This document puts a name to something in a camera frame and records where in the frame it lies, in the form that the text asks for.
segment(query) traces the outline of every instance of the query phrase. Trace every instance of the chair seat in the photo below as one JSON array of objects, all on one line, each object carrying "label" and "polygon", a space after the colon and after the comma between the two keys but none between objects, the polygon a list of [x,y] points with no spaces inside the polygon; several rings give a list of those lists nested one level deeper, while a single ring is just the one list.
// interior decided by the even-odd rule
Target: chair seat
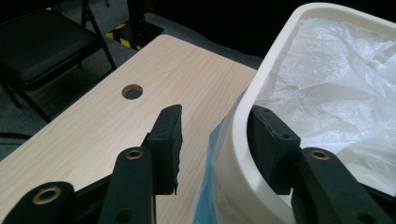
[{"label": "chair seat", "polygon": [[0,69],[23,89],[35,90],[53,79],[54,75],[43,74],[70,67],[59,62],[76,63],[72,61],[101,47],[95,33],[56,12],[42,10],[0,27]]}]

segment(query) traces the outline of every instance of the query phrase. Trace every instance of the black chair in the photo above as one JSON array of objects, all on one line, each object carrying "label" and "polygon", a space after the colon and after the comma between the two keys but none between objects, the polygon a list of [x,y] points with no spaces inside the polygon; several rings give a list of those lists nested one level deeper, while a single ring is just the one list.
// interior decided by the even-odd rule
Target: black chair
[{"label": "black chair", "polygon": [[[0,0],[0,84],[16,106],[17,93],[46,122],[51,118],[26,93],[34,91],[99,49],[103,49],[110,70],[91,87],[116,69],[105,40],[88,5],[82,0],[81,24],[56,10],[62,0]],[[85,28],[90,21],[94,32]]]}]

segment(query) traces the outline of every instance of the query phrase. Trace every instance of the round hole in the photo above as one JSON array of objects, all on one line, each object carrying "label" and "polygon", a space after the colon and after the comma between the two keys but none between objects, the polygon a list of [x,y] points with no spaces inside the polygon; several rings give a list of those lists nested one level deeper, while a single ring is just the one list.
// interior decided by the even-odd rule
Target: round hole
[{"label": "round hole", "polygon": [[116,216],[116,221],[118,223],[127,223],[134,217],[134,212],[132,210],[126,209],[120,211]]},{"label": "round hole", "polygon": [[141,149],[132,149],[128,151],[125,155],[128,160],[136,160],[143,156],[143,151]]},{"label": "round hole", "polygon": [[141,86],[139,86],[139,85],[136,85],[136,84],[132,84],[132,85],[126,86],[122,90],[122,96],[125,99],[128,99],[128,100],[137,99],[142,94],[143,94],[143,88]]},{"label": "round hole", "polygon": [[369,214],[367,214],[365,212],[359,212],[356,215],[356,218],[361,223],[366,223],[366,224],[375,224],[376,223],[375,218],[373,218],[372,216],[370,216]]},{"label": "round hole", "polygon": [[35,197],[33,197],[34,204],[50,203],[61,195],[61,189],[57,186],[40,190]]},{"label": "round hole", "polygon": [[330,155],[327,152],[320,150],[311,151],[311,156],[315,157],[318,160],[324,160],[324,161],[330,158]]}]

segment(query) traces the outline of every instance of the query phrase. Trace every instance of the white plastic rim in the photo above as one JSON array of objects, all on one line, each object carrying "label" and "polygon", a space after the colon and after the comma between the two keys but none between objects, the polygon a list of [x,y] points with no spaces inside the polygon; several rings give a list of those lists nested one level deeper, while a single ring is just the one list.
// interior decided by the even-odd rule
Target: white plastic rim
[{"label": "white plastic rim", "polygon": [[293,39],[297,22],[306,18],[328,18],[347,21],[353,25],[396,39],[396,25],[390,21],[358,10],[328,3],[310,3],[298,7],[279,33],[265,56],[256,76],[242,95],[219,155],[218,181],[233,215],[248,223],[295,223],[294,214],[263,180],[248,148],[248,114],[276,62],[282,48]]}]

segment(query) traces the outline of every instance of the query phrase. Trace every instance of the light wood tabletop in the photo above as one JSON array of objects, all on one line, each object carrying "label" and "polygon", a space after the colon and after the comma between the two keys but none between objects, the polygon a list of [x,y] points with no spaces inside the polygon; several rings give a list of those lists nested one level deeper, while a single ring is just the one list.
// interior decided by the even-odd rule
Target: light wood tabletop
[{"label": "light wood tabletop", "polygon": [[[160,35],[0,162],[0,220],[29,190],[66,181],[75,190],[110,175],[118,154],[139,147],[161,110],[182,105],[177,195],[157,196],[158,223],[190,223],[213,129],[256,70]],[[128,85],[143,95],[125,99]]]}]

